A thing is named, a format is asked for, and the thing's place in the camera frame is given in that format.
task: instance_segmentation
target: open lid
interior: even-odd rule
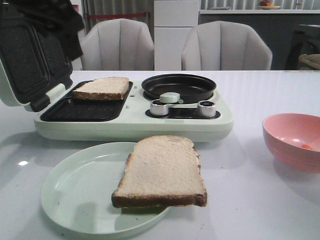
[[[0,26],[0,99],[8,106],[39,112],[53,100],[54,88],[72,85],[72,64],[59,40],[39,34],[9,4]]]

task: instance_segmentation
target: silver knob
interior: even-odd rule
[[[199,101],[196,109],[199,116],[211,118],[216,115],[216,104],[212,101]]]
[[[159,99],[153,100],[150,103],[150,113],[154,116],[165,116],[169,113],[169,105]]]

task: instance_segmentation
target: pink bowl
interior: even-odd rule
[[[273,156],[309,173],[320,173],[320,117],[280,113],[263,123],[263,137]]]

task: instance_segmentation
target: sandwich maker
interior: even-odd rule
[[[72,63],[59,40],[26,20],[5,16],[0,27],[0,99],[37,112],[38,133],[55,140],[139,141],[180,135],[194,142],[225,138],[233,115],[211,79],[191,74],[129,79],[123,100],[79,100]]]

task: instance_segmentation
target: white bread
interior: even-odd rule
[[[124,177],[111,196],[116,208],[207,204],[194,143],[175,135],[139,141],[125,163]]]
[[[127,77],[105,77],[89,81],[72,91],[81,100],[123,100],[129,89]]]

